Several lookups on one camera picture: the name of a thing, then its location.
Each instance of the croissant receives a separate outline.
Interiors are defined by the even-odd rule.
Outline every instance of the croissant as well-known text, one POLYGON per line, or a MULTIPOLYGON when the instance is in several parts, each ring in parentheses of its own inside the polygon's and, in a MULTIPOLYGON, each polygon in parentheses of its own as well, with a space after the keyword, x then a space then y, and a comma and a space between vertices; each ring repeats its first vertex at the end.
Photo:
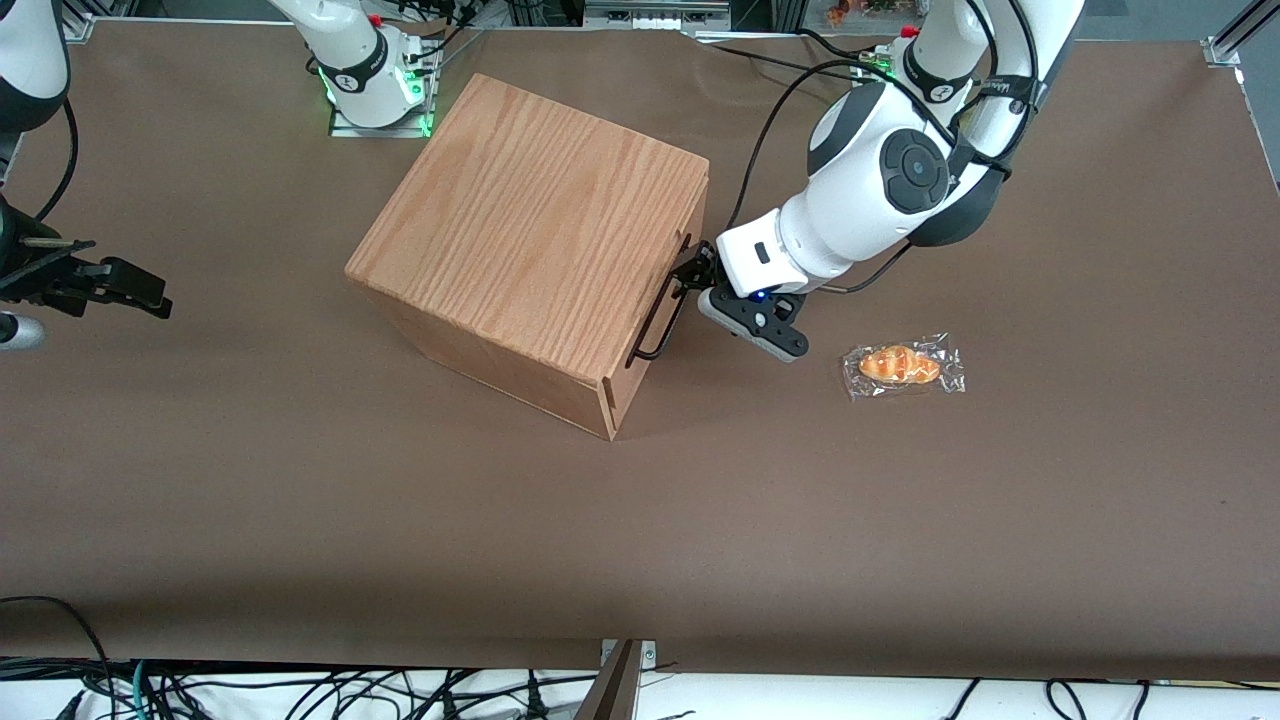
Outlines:
POLYGON ((873 380, 884 383, 932 383, 942 366, 902 345, 877 350, 858 363, 858 369, 873 380))

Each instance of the wood grain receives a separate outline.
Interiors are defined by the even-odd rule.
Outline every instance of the wood grain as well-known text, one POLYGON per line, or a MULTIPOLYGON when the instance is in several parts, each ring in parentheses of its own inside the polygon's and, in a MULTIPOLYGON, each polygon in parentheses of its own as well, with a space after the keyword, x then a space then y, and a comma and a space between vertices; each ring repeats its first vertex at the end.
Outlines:
POLYGON ((622 365, 700 233, 707 174, 698 155, 477 74, 347 275, 428 357, 612 439, 648 366, 622 365))

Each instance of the wooden lid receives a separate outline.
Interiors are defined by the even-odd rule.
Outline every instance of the wooden lid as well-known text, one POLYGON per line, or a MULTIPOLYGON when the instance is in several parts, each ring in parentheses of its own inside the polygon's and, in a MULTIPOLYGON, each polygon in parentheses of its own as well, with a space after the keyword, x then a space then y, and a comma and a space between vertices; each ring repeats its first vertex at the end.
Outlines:
POLYGON ((595 380, 630 351, 707 170, 698 155, 476 74, 347 274, 595 380))

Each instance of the metal handle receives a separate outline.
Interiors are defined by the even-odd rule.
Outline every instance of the metal handle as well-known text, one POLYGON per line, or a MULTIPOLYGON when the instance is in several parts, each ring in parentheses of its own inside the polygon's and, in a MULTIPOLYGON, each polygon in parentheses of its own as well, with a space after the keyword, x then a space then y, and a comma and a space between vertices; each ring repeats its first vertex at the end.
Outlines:
MULTIPOLYGON (((680 245, 680 251, 684 252, 689 250, 689 243, 692 241, 691 234, 685 234, 684 242, 680 245)), ((644 342, 645 336, 649 334, 649 327, 653 325, 654 316, 658 315, 658 307, 662 307, 662 301, 667 297, 667 288, 671 287, 671 282, 676 279, 673 273, 667 274, 667 279, 662 283, 662 290, 658 291, 658 297, 653 300, 653 305, 649 306, 649 313, 644 316, 644 323, 640 325, 640 334, 636 336, 635 343, 631 346, 631 354, 627 355, 627 361, 622 368, 630 370, 631 365, 635 364, 636 359, 654 361, 657 360, 664 350, 667 350, 667 342, 671 340, 671 331, 676 327, 676 320, 680 318, 680 311, 685 309, 685 301, 689 300, 689 292, 684 286, 676 284, 672 297, 678 297, 680 301, 676 304, 676 310, 671 314, 671 320, 667 322, 667 327, 662 331, 662 337, 658 338, 658 347, 653 350, 640 350, 640 343, 644 342)))

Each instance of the black cable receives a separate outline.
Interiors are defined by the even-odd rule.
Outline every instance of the black cable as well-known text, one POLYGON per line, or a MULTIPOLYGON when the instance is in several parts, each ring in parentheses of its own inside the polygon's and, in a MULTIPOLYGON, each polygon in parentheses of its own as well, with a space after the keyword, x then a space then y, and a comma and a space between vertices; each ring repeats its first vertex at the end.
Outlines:
POLYGON ((1151 683, 1147 680, 1138 680, 1142 685, 1142 693, 1138 694, 1138 703, 1133 706, 1133 720, 1140 720, 1142 708, 1147 705, 1147 696, 1151 694, 1151 683))
POLYGON ((777 119, 778 111, 782 110, 783 102, 786 102, 787 97, 791 97, 791 94, 795 92, 797 87, 800 87, 800 83, 809 79, 814 74, 826 70, 828 68, 841 68, 847 65, 849 65, 847 60, 828 60, 826 63, 818 63, 817 65, 800 73, 800 76, 796 79, 791 81, 791 85, 788 85, 787 88, 782 91, 782 95, 778 96, 778 100, 773 104, 773 109, 769 110, 769 117, 765 118, 764 120, 764 127, 760 128, 760 135, 755 138, 755 147, 751 150, 751 156, 746 161, 746 170, 742 173, 742 184, 741 187, 739 187, 737 200, 733 202, 733 211, 730 213, 728 222, 724 223, 726 232, 732 229, 733 225, 737 223, 737 215, 739 213, 742 211, 742 201, 746 199, 746 188, 751 183, 751 172, 755 169, 755 161, 760 156, 760 147, 764 146, 764 138, 768 137, 769 129, 773 127, 773 120, 777 119))
MULTIPOLYGON (((67 110, 67 122, 68 122, 68 126, 73 128, 73 132, 72 132, 72 147, 73 147, 73 150, 72 150, 72 161, 68 163, 69 172, 63 178, 64 181, 70 182, 70 170, 74 170, 74 168, 76 168, 76 150, 74 149, 77 147, 78 140, 76 140, 77 138, 77 136, 74 133, 76 118, 72 114, 72 105, 70 105, 70 102, 64 104, 63 108, 67 110)), ((59 192, 54 193, 54 199, 51 200, 51 202, 56 202, 58 201, 58 197, 61 195, 61 190, 65 190, 65 186, 59 186, 59 192)), ((0 597, 0 605, 5 605, 5 603, 9 603, 9 602, 27 602, 27 601, 31 601, 31 602, 46 602, 46 603, 50 603, 50 605, 56 605, 58 607, 63 609, 64 612, 67 612, 68 615, 70 615, 72 619, 76 620, 76 624, 81 626, 81 630, 84 632, 84 637, 87 637, 88 642, 93 646, 93 652, 97 653, 97 661, 99 661, 99 665, 102 669, 102 674, 106 676, 106 685, 108 685, 108 688, 110 688, 110 694, 111 694, 111 717, 114 720, 114 717, 119 714, 119 707, 116 706, 118 698, 115 697, 115 689, 111 685, 111 669, 110 669, 110 666, 106 662, 106 651, 102 650, 102 642, 97 639, 97 633, 95 633, 93 628, 90 626, 88 620, 86 620, 84 616, 81 615, 78 610, 76 610, 74 607, 72 607, 72 605, 69 602, 67 602, 65 600, 59 600, 56 597, 50 597, 47 594, 17 594, 17 596, 10 596, 10 597, 0 597)))
POLYGON ((1023 31, 1023 40, 1027 42, 1027 55, 1032 61, 1032 79, 1039 81, 1039 53, 1036 50, 1036 36, 1032 35, 1032 24, 1027 20, 1027 12, 1018 0, 1009 0, 1009 8, 1018 18, 1018 26, 1023 31))
MULTIPOLYGON (((714 47, 714 49, 717 49, 717 50, 719 50, 722 53, 728 53, 730 55, 741 55, 742 58, 750 58, 753 60, 760 60, 763 63, 773 63, 774 65, 782 65, 783 68, 792 68, 792 69, 796 69, 796 70, 808 70, 809 69, 809 65, 801 65, 800 63, 791 63, 791 61, 787 61, 787 60, 780 60, 777 58, 769 58, 768 55, 759 55, 759 54, 755 54, 755 53, 748 53, 746 50, 736 50, 733 47, 722 47, 721 45, 712 45, 712 47, 714 47)), ((850 77, 847 74, 833 73, 831 70, 822 70, 818 74, 827 76, 827 77, 833 77, 836 79, 844 79, 844 81, 856 79, 856 78, 852 78, 852 77, 850 77)))
POLYGON ((960 712, 964 710, 964 703, 969 702, 969 696, 973 694, 974 688, 977 688, 978 683, 980 682, 982 678, 974 678, 973 680, 969 680, 969 685, 964 689, 963 693, 960 693, 960 700, 957 700, 955 707, 951 708, 951 714, 943 717, 942 720, 956 720, 956 717, 960 717, 960 712))
MULTIPOLYGON (((553 678, 550 680, 538 680, 538 684, 539 684, 539 687, 547 687, 547 685, 559 685, 559 684, 564 684, 564 683, 586 683, 586 682, 595 680, 595 678, 596 678, 595 675, 573 675, 573 676, 570 676, 570 678, 553 678)), ((517 692, 520 692, 520 691, 522 691, 525 688, 526 688, 526 685, 515 685, 515 687, 511 687, 511 688, 504 688, 504 689, 500 689, 500 691, 493 691, 493 692, 488 692, 488 693, 475 693, 475 694, 461 694, 461 693, 458 693, 458 694, 454 694, 453 697, 458 698, 458 700, 470 700, 470 698, 475 698, 475 700, 472 702, 468 702, 467 705, 463 705, 462 707, 457 708, 454 712, 444 715, 444 717, 442 717, 440 720, 457 720, 458 717, 462 716, 463 712, 466 712, 467 710, 471 710, 472 707, 475 707, 475 706, 477 706, 477 705, 480 705, 483 702, 489 702, 489 701, 493 701, 493 700, 498 700, 499 697, 515 697, 517 692)))
POLYGON ((435 692, 433 692, 431 696, 426 698, 426 702, 419 706, 417 710, 410 712, 408 720, 422 720, 426 717, 426 714, 431 711, 431 707, 436 703, 436 701, 444 697, 444 693, 449 692, 454 685, 476 673, 479 673, 479 670, 461 670, 457 675, 453 675, 453 671, 449 670, 449 673, 444 676, 444 683, 435 688, 435 692))
POLYGON ((1257 684, 1253 684, 1253 683, 1242 683, 1239 680, 1222 680, 1222 682, 1226 683, 1226 684, 1229 684, 1229 685, 1236 685, 1236 687, 1240 687, 1240 688, 1248 688, 1251 691, 1280 691, 1280 688, 1274 688, 1271 685, 1257 685, 1257 684))
MULTIPOLYGON (((836 55, 837 58, 845 58, 854 67, 864 72, 868 72, 881 78, 882 81, 892 85, 897 90, 900 90, 902 95, 905 95, 906 99, 911 102, 911 106, 915 108, 916 114, 920 115, 920 118, 924 119, 924 122, 933 126, 933 129, 937 131, 940 136, 942 136, 942 140, 945 140, 947 145, 951 145, 952 147, 959 145, 956 135, 951 131, 951 128, 943 127, 942 123, 938 120, 937 115, 933 114, 933 110, 931 110, 929 106, 925 105, 924 100, 916 97, 916 95, 911 92, 911 90, 906 87, 906 85, 904 85, 902 81, 882 70, 881 68, 872 65, 870 63, 864 63, 859 60, 855 53, 849 53, 846 50, 836 47, 835 45, 828 42, 826 37, 818 35, 817 32, 806 27, 797 29, 796 35, 812 37, 818 42, 818 45, 822 45, 822 47, 828 53, 831 53, 832 55, 836 55)), ((974 150, 973 159, 970 160, 970 163, 992 168, 1000 172, 1002 176, 1005 176, 1006 179, 1009 178, 1009 176, 1012 174, 1012 170, 1009 168, 1009 165, 1005 164, 1004 158, 991 158, 983 152, 978 152, 977 150, 974 150)))
MULTIPOLYGON (((163 689, 164 679, 161 679, 160 683, 163 689)), ((143 678, 142 682, 142 694, 146 697, 147 706, 155 707, 156 715, 159 715, 161 720, 174 720, 173 708, 169 707, 169 701, 164 698, 164 693, 156 692, 156 689, 151 685, 151 680, 147 678, 143 678)))
POLYGON ((1044 697, 1048 700, 1048 706, 1052 707, 1053 712, 1057 712, 1057 716, 1062 720, 1089 720, 1088 715, 1084 714, 1084 706, 1080 705, 1080 697, 1075 694, 1075 691, 1071 689, 1071 685, 1069 685, 1066 680, 1050 680, 1044 683, 1044 697), (1064 712, 1061 707, 1059 707, 1057 701, 1053 700, 1053 685, 1062 685, 1066 694, 1071 697, 1071 702, 1075 703, 1075 711, 1080 714, 1079 717, 1071 717, 1064 712))
POLYGON ((982 33, 987 36, 987 51, 991 53, 991 74, 996 74, 996 68, 1000 67, 1000 51, 996 49, 996 33, 991 32, 991 23, 987 22, 987 15, 982 14, 982 9, 978 8, 978 0, 965 0, 969 9, 973 10, 974 15, 978 15, 978 26, 982 27, 982 33))
POLYGON ((311 689, 302 693, 302 697, 300 697, 293 703, 293 707, 291 707, 289 711, 284 714, 284 720, 289 720, 291 717, 293 717, 293 714, 297 712, 300 707, 302 707, 302 703, 306 702, 308 697, 311 697, 311 693, 319 691, 320 687, 324 685, 325 683, 332 683, 337 680, 338 675, 339 675, 338 673, 329 673, 329 675, 325 679, 317 682, 311 689))
POLYGON ((911 243, 910 242, 908 242, 902 247, 899 247, 897 252, 895 252, 893 255, 891 255, 890 259, 886 260, 884 264, 881 265, 878 270, 876 270, 874 273, 872 273, 872 277, 867 278, 865 281, 863 281, 863 282, 860 282, 860 283, 858 283, 855 286, 840 287, 840 286, 835 286, 835 284, 820 284, 815 290, 820 290, 822 292, 832 292, 835 295, 850 295, 850 293, 858 292, 860 290, 867 290, 868 287, 870 287, 870 284, 873 282, 878 281, 879 277, 883 275, 886 270, 888 270, 890 268, 892 268, 893 263, 897 263, 899 258, 901 258, 902 255, 906 255, 906 251, 910 250, 910 249, 911 249, 911 243))
POLYGON ((444 46, 448 45, 449 42, 452 42, 453 38, 457 37, 458 33, 462 32, 462 29, 466 28, 466 27, 467 27, 466 24, 460 24, 458 27, 453 28, 453 32, 451 32, 449 35, 444 36, 444 40, 439 45, 436 45, 435 47, 428 50, 426 53, 419 53, 417 55, 411 55, 410 56, 410 61, 411 63, 416 63, 416 61, 421 60, 422 58, 430 58, 431 55, 435 55, 436 53, 443 51, 444 46))
POLYGON ((58 201, 63 199, 63 193, 67 192, 67 186, 72 183, 72 176, 76 174, 76 161, 79 159, 79 128, 76 126, 76 113, 72 110, 70 99, 63 100, 63 114, 67 115, 67 132, 70 133, 70 150, 67 154, 67 169, 63 170, 63 179, 58 182, 58 188, 54 190, 54 195, 49 197, 49 202, 36 213, 37 220, 44 220, 52 213, 58 201))
POLYGON ((356 701, 360 700, 361 697, 371 697, 369 693, 372 692, 374 688, 381 685, 387 680, 390 680, 396 675, 399 675, 399 670, 392 670, 390 673, 383 675, 381 678, 370 682, 367 685, 365 685, 365 689, 360 691, 353 696, 347 696, 346 698, 339 697, 338 705, 333 706, 333 720, 338 720, 338 716, 342 715, 344 710, 355 705, 356 701))

